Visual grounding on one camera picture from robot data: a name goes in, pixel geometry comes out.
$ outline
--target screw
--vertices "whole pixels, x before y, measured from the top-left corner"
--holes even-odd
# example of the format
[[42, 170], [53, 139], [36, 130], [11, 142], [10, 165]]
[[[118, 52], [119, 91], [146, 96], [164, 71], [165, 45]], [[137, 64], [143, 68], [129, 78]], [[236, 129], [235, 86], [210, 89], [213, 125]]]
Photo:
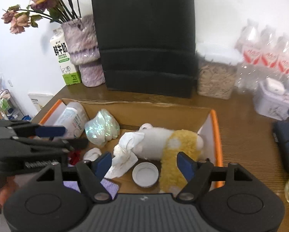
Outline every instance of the screw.
[[98, 201], [106, 201], [109, 199], [109, 194], [100, 192], [94, 195], [94, 198]]
[[194, 195], [192, 193], [180, 193], [179, 198], [183, 201], [190, 201], [194, 199]]

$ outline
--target black box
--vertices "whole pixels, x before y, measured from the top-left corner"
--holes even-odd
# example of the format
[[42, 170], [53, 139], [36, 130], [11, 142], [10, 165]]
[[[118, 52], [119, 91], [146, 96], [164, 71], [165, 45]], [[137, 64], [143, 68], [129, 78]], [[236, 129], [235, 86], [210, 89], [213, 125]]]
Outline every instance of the black box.
[[194, 0], [92, 0], [92, 6], [108, 89], [191, 95]]

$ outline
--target white wall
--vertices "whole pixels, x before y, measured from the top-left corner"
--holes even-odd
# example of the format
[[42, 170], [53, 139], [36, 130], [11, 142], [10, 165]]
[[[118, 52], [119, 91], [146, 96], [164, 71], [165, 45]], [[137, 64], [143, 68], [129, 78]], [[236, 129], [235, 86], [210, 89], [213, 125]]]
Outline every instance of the white wall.
[[[26, 7], [28, 0], [0, 0], [2, 9], [14, 4]], [[92, 12], [91, 0], [80, 0], [82, 15]], [[198, 41], [234, 46], [247, 18], [277, 28], [277, 34], [289, 34], [289, 0], [195, 0], [196, 38]], [[24, 113], [37, 111], [27, 93], [57, 93], [64, 85], [59, 65], [49, 40], [59, 24], [44, 19], [39, 29], [27, 28], [18, 35], [9, 33], [9, 24], [0, 19], [0, 73]]]

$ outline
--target open box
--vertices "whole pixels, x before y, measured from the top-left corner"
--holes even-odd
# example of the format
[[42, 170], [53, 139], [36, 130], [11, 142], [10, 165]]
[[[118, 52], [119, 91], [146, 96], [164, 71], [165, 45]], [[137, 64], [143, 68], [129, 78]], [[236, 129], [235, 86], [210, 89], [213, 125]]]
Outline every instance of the open box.
[[[189, 130], [197, 132], [204, 140], [205, 156], [215, 166], [222, 166], [221, 139], [218, 129], [216, 112], [209, 108], [191, 107], [176, 104], [150, 102], [114, 102], [114, 101], [75, 101], [72, 99], [58, 100], [48, 113], [41, 119], [41, 125], [52, 125], [65, 109], [69, 102], [79, 102], [83, 105], [89, 119], [96, 116], [101, 109], [107, 109], [120, 125], [120, 135], [109, 141], [104, 147], [89, 143], [83, 154], [91, 148], [98, 147], [103, 152], [113, 152], [120, 137], [129, 131], [136, 131], [144, 123], [155, 127], [164, 127], [171, 130]], [[158, 161], [150, 161], [161, 169]], [[158, 182], [150, 188], [141, 188], [133, 182], [132, 171], [134, 166], [120, 178], [111, 181], [120, 186], [119, 193], [158, 193]], [[215, 187], [222, 186], [216, 182]]]

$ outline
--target red and white label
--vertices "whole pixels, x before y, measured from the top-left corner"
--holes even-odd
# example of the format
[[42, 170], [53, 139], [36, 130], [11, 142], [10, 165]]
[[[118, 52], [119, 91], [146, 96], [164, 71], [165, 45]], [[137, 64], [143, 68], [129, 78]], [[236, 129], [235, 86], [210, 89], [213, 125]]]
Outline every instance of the red and white label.
[[289, 74], [289, 57], [286, 55], [280, 55], [278, 57], [278, 69], [284, 74]]
[[248, 64], [257, 65], [261, 58], [261, 51], [251, 46], [242, 47], [243, 57]]
[[277, 66], [278, 55], [270, 52], [265, 51], [261, 54], [261, 64], [268, 67], [268, 68], [275, 68]]

